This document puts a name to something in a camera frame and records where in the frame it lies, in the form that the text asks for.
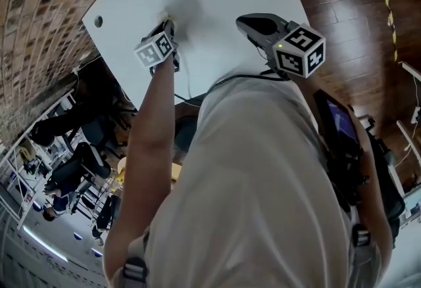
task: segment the round white table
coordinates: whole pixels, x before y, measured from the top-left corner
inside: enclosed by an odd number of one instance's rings
[[[268,12],[298,24],[308,23],[300,0],[96,0],[83,17],[93,42],[135,107],[147,91],[151,75],[134,49],[169,14],[176,23],[180,71],[178,95],[189,99],[206,93],[233,72],[256,74],[265,60],[237,29],[237,17]],[[95,19],[102,18],[102,26]]]

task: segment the floor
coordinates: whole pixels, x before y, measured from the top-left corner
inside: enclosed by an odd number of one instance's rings
[[[357,116],[376,120],[374,134],[401,160],[405,138],[395,125],[408,123],[416,105],[412,76],[393,58],[391,28],[384,0],[301,0],[310,25],[326,36],[327,62],[318,73]],[[397,30],[398,61],[421,70],[419,30],[421,0],[389,0]],[[397,170],[401,180],[421,174],[413,154]]]

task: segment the white wall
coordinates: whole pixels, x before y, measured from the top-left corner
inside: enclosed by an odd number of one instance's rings
[[[421,272],[421,224],[413,222],[399,232],[396,248],[380,288],[395,288],[404,278]]]

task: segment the brick wall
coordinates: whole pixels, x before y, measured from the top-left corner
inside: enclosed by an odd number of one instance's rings
[[[0,0],[0,141],[6,146],[71,87],[72,69],[97,55],[82,24],[94,1]]]

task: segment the shoulder strap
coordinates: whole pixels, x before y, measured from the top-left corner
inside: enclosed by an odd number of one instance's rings
[[[128,247],[128,258],[123,268],[120,268],[112,279],[114,288],[146,288],[146,278],[149,274],[145,262],[145,251],[149,240],[149,228],[145,233],[133,240]]]

